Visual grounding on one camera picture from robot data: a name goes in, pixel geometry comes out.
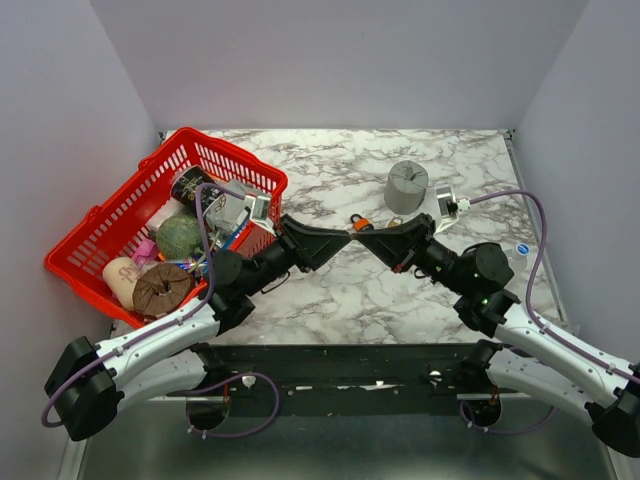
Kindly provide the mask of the orange black padlock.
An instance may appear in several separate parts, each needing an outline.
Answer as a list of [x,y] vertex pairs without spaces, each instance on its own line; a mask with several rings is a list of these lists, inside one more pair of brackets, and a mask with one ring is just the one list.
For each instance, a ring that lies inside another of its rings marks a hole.
[[373,224],[360,214],[352,214],[350,216],[350,222],[355,232],[367,232],[374,230]]

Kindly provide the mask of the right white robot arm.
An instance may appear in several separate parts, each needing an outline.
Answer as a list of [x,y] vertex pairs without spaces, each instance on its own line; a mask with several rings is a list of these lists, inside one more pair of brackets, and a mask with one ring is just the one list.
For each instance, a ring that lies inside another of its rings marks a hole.
[[352,237],[393,272],[416,268],[457,294],[454,309],[468,328],[535,360],[527,366],[512,351],[473,358],[459,370],[467,389],[480,392],[494,384],[575,409],[604,444],[638,457],[639,367],[556,328],[508,291],[513,271],[498,244],[476,244],[458,254],[436,239],[435,223],[425,214]]

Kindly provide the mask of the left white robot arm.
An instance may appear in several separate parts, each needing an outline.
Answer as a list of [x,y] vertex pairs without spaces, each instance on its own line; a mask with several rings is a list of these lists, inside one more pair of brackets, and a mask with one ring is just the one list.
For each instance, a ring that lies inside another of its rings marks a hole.
[[138,375],[239,325],[245,315],[233,307],[235,300],[256,294],[293,267],[302,272],[319,269],[350,240],[345,230],[312,227],[285,215],[274,241],[253,256],[215,253],[208,261],[206,292],[185,306],[103,345],[86,337],[70,342],[45,382],[48,402],[42,424],[64,428],[73,441],[90,438],[116,417],[126,398],[125,386]]

